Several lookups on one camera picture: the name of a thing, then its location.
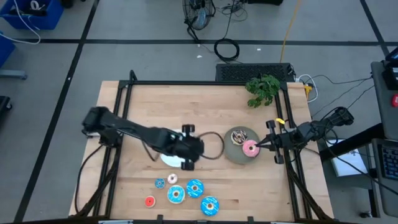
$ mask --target blue bin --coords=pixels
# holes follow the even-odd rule
[[[11,52],[15,49],[15,45],[11,42],[11,40],[5,39],[0,36],[0,68],[6,62],[8,56],[10,56]]]
[[[16,0],[19,10],[29,9],[31,0]],[[46,16],[29,16],[21,15],[22,19],[30,26],[35,29],[35,26],[40,30],[52,30],[58,24],[61,18],[63,7],[60,0],[36,0],[39,5],[45,4],[47,6]],[[10,15],[9,12],[14,6],[14,0],[7,0],[4,6],[0,10],[0,17],[3,17],[11,26],[15,29],[28,29],[25,24],[21,21],[18,15]]]

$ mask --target toy donut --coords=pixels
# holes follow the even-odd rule
[[[248,138],[248,135],[246,134],[245,131],[242,130],[235,130],[231,133],[231,140],[232,143],[235,145],[243,145],[243,143],[246,141]]]
[[[200,197],[203,192],[205,191],[205,186],[203,183],[198,179],[190,180],[187,183],[187,194],[191,198],[198,198]]]
[[[256,157],[259,152],[260,148],[256,147],[257,142],[255,140],[247,140],[243,143],[243,153],[249,157]]]
[[[184,201],[185,198],[185,191],[179,185],[173,185],[169,188],[167,192],[167,199],[174,204],[179,204]]]
[[[164,185],[165,185],[165,181],[164,181],[163,178],[158,178],[158,179],[155,180],[155,187],[157,189],[163,189]]]
[[[175,184],[177,183],[178,177],[176,174],[170,174],[169,177],[167,178],[167,182],[169,184]]]
[[[156,199],[155,199],[154,196],[150,195],[150,196],[145,198],[145,206],[147,208],[152,208],[153,206],[155,206],[155,203],[156,203]]]
[[[218,204],[217,198],[213,196],[207,196],[202,199],[200,210],[202,210],[203,214],[207,216],[213,216],[217,214],[219,209],[220,205]]]

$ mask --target wooden tabletop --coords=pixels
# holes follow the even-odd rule
[[[113,109],[117,87],[118,82],[103,82],[97,105]],[[303,85],[288,83],[288,87],[296,124],[310,121]],[[282,92],[280,96],[284,109]],[[269,133],[266,121],[277,117],[275,103],[252,109],[246,104],[250,98],[252,95],[244,86],[134,85],[127,118],[144,126],[169,129],[180,129],[183,124],[194,124],[197,134],[216,131],[222,136],[232,127],[246,126],[262,139]],[[215,156],[220,152],[221,143],[217,137],[205,136],[203,140],[205,155]],[[89,139],[84,158],[98,146],[98,138]],[[318,151],[315,142],[311,142],[308,148]],[[98,186],[103,156],[104,149],[87,162],[82,172],[79,208],[82,208]],[[308,151],[302,151],[301,156],[308,191],[324,212],[332,217],[319,156]],[[204,196],[212,195],[219,200],[218,214],[213,217],[202,214],[200,202],[204,196],[198,199],[186,197],[179,205],[171,204],[167,200],[167,189],[171,185],[166,184],[164,189],[157,189],[154,185],[156,178],[166,179],[171,173],[178,175],[177,184],[182,187],[186,187],[190,179],[200,179],[205,185]],[[144,199],[148,195],[156,198],[153,208],[146,208],[144,205]],[[107,196],[106,190],[101,213],[104,212]],[[300,214],[304,217],[301,195],[298,194],[297,198]],[[74,213],[74,206],[71,206],[70,214]],[[247,165],[234,164],[225,156],[215,161],[201,158],[195,163],[195,171],[190,172],[171,168],[160,159],[152,162],[140,141],[125,136],[111,218],[156,219],[158,214],[163,215],[166,220],[246,221],[248,216],[253,216],[255,221],[294,220],[285,165],[274,162],[273,152],[262,150],[255,161]]]

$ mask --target gray floor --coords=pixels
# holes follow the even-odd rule
[[[221,7],[229,2],[231,0],[219,0],[215,4]],[[384,40],[397,42],[393,15],[398,2],[366,2]],[[79,39],[92,4],[93,0],[75,1],[75,7],[65,10],[55,30],[40,34],[46,39]],[[232,22],[228,37],[283,40],[294,6],[293,0],[285,0],[279,7],[247,5],[248,19]],[[221,38],[227,21],[227,17],[217,13],[210,25],[198,33],[199,37]],[[15,38],[34,38],[26,30],[14,30],[3,20],[0,20],[0,30]],[[183,24],[180,1],[101,0],[88,39],[189,40],[190,36]],[[359,0],[303,0],[289,40],[377,41]],[[0,80],[0,95],[11,96],[14,103],[0,129],[0,223],[14,219],[76,47],[77,44],[17,44],[16,51],[3,66],[25,70],[29,78]],[[279,61],[280,45],[240,47],[241,62]],[[233,54],[231,47],[220,48]],[[370,63],[383,58],[378,46],[288,45],[284,61],[292,63],[297,74],[323,74],[338,82],[369,77]],[[80,123],[88,108],[95,105],[103,80],[127,78],[130,69],[140,80],[214,80],[217,63],[222,62],[216,55],[195,44],[85,44],[24,220],[68,215],[86,143]],[[315,81],[320,95],[310,103],[312,114],[355,85],[333,86],[324,78]],[[366,81],[314,118],[321,118],[336,106],[348,106],[372,84],[373,81]],[[340,137],[350,137],[380,122],[374,90],[368,91],[350,111],[356,121],[349,127],[337,128]],[[337,179],[329,163],[324,164],[324,170],[336,218],[347,222],[397,223],[398,219],[384,214],[380,220],[358,218],[358,212],[369,209],[368,193],[348,187],[344,179]]]

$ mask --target green plant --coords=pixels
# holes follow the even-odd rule
[[[253,78],[246,83],[246,90],[257,97],[248,101],[248,106],[257,108],[265,100],[265,106],[272,103],[274,96],[278,94],[280,83],[272,75],[262,75],[261,78]]]

